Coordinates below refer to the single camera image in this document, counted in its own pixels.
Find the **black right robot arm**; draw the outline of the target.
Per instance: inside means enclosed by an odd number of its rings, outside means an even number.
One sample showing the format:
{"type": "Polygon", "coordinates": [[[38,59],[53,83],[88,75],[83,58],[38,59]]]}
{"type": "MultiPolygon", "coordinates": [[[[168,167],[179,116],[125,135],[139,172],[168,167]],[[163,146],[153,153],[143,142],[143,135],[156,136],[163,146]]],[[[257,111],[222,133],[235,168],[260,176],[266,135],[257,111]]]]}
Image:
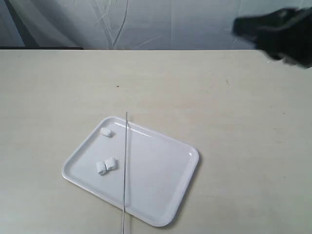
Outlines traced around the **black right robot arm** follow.
{"type": "Polygon", "coordinates": [[[272,60],[312,66],[312,9],[286,7],[265,15],[237,17],[232,34],[272,60]]]}

